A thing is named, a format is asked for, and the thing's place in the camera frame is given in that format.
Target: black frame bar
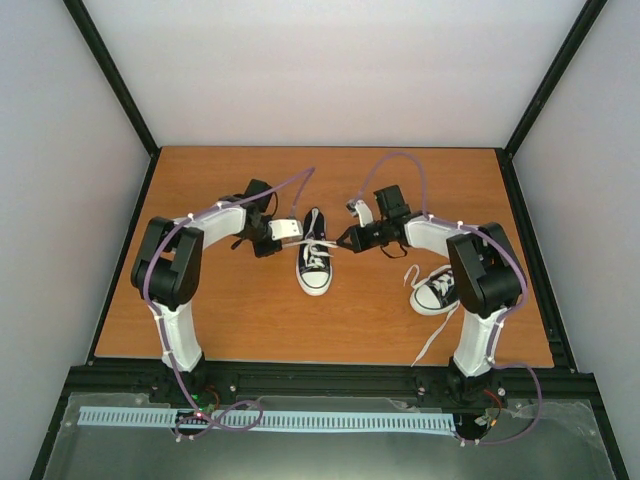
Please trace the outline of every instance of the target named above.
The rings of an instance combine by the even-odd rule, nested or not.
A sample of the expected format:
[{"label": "black frame bar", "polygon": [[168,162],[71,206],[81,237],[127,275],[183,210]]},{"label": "black frame bar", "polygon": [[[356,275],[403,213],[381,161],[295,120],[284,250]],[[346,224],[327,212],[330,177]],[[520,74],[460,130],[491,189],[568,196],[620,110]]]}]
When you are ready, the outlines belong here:
[{"label": "black frame bar", "polygon": [[[50,428],[34,466],[31,475],[32,479],[42,478],[44,475],[71,393],[147,393],[152,400],[170,402],[180,406],[184,405],[184,399],[175,386],[171,372],[161,362],[157,360],[95,357],[95,348],[116,284],[122,272],[124,259],[128,252],[140,211],[159,161],[161,149],[158,148],[153,140],[151,132],[136,107],[82,0],[64,0],[64,3],[113,88],[122,108],[129,117],[140,141],[149,153],[150,162],[114,276],[109,286],[87,363],[83,366],[72,367],[69,371],[60,400],[55,408]],[[495,153],[529,267],[532,286],[538,299],[542,322],[555,365],[552,369],[536,369],[545,398],[588,400],[594,410],[614,473],[619,479],[627,479],[629,477],[595,378],[591,374],[576,372],[575,360],[513,166],[513,159],[519,147],[605,3],[606,0],[587,0],[585,2],[582,11],[555,56],[507,146],[505,148],[496,148]],[[212,361],[205,362],[205,366],[208,373],[215,378],[216,387],[224,403],[230,403],[238,396],[255,398],[261,395],[321,394],[398,398],[418,406],[438,407],[452,413],[466,413],[469,410],[469,408],[452,404],[450,400],[438,394],[437,386],[440,385],[442,376],[446,372],[446,367],[408,368]],[[536,396],[533,382],[523,369],[496,371],[494,383],[494,386],[505,388],[511,398],[534,398]],[[427,394],[420,394],[418,390],[420,387],[426,387]]]}]

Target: transparent acrylic sheet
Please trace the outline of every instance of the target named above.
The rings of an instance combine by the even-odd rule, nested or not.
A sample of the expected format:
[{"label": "transparent acrylic sheet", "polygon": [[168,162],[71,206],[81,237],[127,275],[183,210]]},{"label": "transparent acrylic sheet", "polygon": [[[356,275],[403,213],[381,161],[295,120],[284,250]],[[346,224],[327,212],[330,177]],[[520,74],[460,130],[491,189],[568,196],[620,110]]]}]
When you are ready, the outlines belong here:
[{"label": "transparent acrylic sheet", "polygon": [[[266,410],[417,412],[389,399],[264,397]],[[614,479],[588,403],[550,401],[528,436],[500,447],[460,447],[449,437],[403,433],[286,434],[212,431],[175,442],[158,428],[78,427],[81,406],[168,408],[145,395],[73,395],[47,479]],[[535,405],[511,400],[487,440],[531,422]]]}]

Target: brown wood surface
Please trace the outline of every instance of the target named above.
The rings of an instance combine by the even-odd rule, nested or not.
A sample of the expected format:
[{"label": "brown wood surface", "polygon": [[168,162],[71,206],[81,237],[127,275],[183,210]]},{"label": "brown wood surface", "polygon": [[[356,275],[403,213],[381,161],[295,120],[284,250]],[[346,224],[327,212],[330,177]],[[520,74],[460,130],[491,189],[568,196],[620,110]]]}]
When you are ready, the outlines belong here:
[{"label": "brown wood surface", "polygon": [[[328,236],[338,237],[354,219],[345,202],[360,188],[384,148],[165,147],[153,177],[97,347],[99,356],[159,357],[160,342],[149,310],[129,283],[144,229],[153,216],[184,216],[220,196],[244,191],[251,178],[278,184],[315,165],[297,216],[312,206],[327,216]],[[509,202],[492,150],[408,149],[428,177],[428,208],[450,220],[501,223],[524,264]],[[388,161],[368,187],[365,200],[377,211],[372,192],[399,184],[413,210],[420,208],[420,182],[408,160]],[[297,186],[280,193],[285,216]],[[412,264],[422,276],[445,262],[424,250],[390,260],[379,250],[353,254],[332,250],[334,277],[328,293],[310,297],[295,276],[297,248],[256,259],[249,243],[229,249],[223,239],[203,258],[194,321],[208,359],[273,362],[408,364],[444,316],[424,317],[409,305],[403,276]],[[462,311],[432,345],[426,364],[446,364],[460,338]],[[540,313],[529,304],[507,321],[499,362],[552,366]]]}]

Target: black sneaker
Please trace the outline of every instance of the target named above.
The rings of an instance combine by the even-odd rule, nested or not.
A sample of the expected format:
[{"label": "black sneaker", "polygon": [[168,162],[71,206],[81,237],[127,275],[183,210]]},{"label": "black sneaker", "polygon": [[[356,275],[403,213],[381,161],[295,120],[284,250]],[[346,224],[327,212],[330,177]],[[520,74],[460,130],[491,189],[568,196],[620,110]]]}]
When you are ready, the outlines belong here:
[{"label": "black sneaker", "polygon": [[305,293],[323,295],[329,290],[332,277],[329,248],[336,245],[327,241],[327,222],[319,208],[314,207],[307,213],[302,230],[296,276]]},{"label": "black sneaker", "polygon": [[411,307],[421,315],[440,315],[458,306],[458,293],[453,281],[451,265],[444,265],[429,274],[429,276],[415,283],[420,274],[420,268],[412,265],[405,275],[405,282],[414,268],[417,272],[411,286],[413,292],[409,298]]}]

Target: gray wall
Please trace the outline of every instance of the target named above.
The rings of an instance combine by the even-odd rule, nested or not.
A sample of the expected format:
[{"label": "gray wall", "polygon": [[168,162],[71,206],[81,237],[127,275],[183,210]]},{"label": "gray wall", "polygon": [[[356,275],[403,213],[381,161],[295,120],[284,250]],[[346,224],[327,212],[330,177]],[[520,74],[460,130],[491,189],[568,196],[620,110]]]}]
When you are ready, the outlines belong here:
[{"label": "gray wall", "polygon": [[640,3],[609,2],[516,168],[580,369],[640,478]]},{"label": "gray wall", "polygon": [[62,1],[0,2],[0,477],[82,363],[146,154]]},{"label": "gray wall", "polygon": [[502,146],[584,0],[87,0],[163,145]]}]

